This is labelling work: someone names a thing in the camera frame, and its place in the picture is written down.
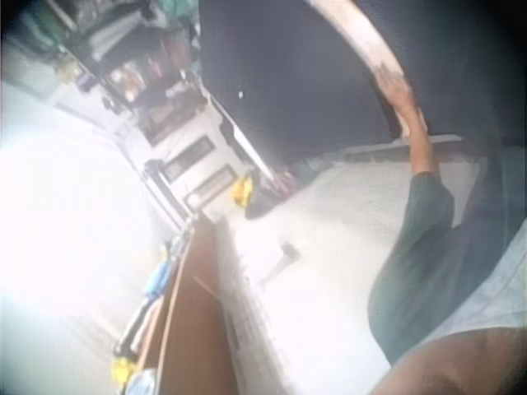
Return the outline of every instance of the hand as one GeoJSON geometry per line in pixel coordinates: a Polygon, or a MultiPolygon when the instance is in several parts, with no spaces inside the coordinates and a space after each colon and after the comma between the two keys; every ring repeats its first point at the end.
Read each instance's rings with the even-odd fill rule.
{"type": "Polygon", "coordinates": [[[382,65],[375,71],[375,81],[385,98],[401,115],[406,116],[412,111],[417,112],[412,88],[403,75],[391,72],[385,65],[382,65]]]}

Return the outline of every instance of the yellow object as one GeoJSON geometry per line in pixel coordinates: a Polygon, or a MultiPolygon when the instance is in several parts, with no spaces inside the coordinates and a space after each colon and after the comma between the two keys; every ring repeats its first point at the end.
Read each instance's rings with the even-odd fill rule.
{"type": "Polygon", "coordinates": [[[232,186],[232,197],[234,198],[235,203],[240,207],[247,207],[253,189],[253,179],[247,175],[236,181],[232,186]]]}
{"type": "Polygon", "coordinates": [[[126,358],[112,360],[112,379],[123,386],[130,380],[137,369],[138,367],[126,358]]]}

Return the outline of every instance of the white floor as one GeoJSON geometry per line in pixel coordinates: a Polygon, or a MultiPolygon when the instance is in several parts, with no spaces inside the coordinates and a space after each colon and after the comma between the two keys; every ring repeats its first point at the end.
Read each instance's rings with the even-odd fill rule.
{"type": "MultiPolygon", "coordinates": [[[[447,188],[455,193],[458,218],[476,172],[477,166],[468,163],[441,167],[447,188]]],[[[272,349],[269,358],[280,366],[287,393],[365,394],[388,370],[371,336],[366,306],[401,226],[410,178],[403,163],[332,168],[264,218],[245,221],[240,213],[230,219],[238,265],[249,278],[238,287],[258,305],[244,319],[268,339],[263,343],[272,349]],[[251,276],[277,261],[281,242],[294,246],[300,258],[258,284],[251,276]]],[[[271,393],[261,372],[254,371],[261,359],[257,348],[254,337],[245,351],[243,341],[239,348],[251,395],[271,393]]]]}

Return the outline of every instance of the person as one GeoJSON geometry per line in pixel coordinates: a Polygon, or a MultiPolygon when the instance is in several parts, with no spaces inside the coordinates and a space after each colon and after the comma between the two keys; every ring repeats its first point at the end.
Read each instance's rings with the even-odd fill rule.
{"type": "Polygon", "coordinates": [[[489,145],[464,218],[452,227],[454,199],[409,84],[385,67],[375,79],[408,124],[414,176],[368,302],[372,335],[392,365],[373,393],[513,391],[527,362],[525,150],[489,145]]]}

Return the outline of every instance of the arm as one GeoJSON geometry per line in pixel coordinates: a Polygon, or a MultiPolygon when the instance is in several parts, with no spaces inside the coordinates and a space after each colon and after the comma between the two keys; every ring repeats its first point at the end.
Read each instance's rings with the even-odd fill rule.
{"type": "Polygon", "coordinates": [[[390,72],[385,67],[375,72],[375,80],[380,91],[408,124],[412,172],[435,173],[431,143],[419,116],[412,89],[403,76],[390,72]]]}

